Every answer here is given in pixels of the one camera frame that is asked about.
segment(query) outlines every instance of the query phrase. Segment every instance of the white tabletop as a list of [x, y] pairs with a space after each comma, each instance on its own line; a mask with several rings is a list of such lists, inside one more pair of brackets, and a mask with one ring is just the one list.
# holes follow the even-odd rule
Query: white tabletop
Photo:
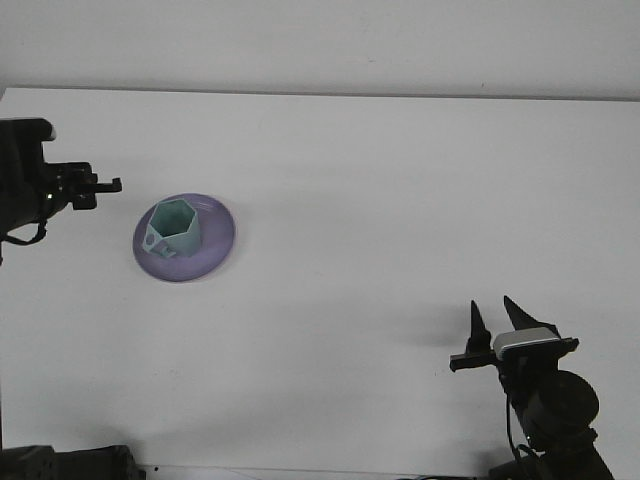
[[[614, 475], [635, 473], [640, 104], [9, 89], [0, 116], [47, 118], [47, 161], [124, 184], [4, 247], [8, 445], [480, 474], [510, 459], [504, 395], [448, 361], [469, 300], [496, 334], [509, 294], [580, 338], [560, 365], [599, 394]], [[223, 201], [238, 238], [170, 284], [131, 237], [181, 192]]]

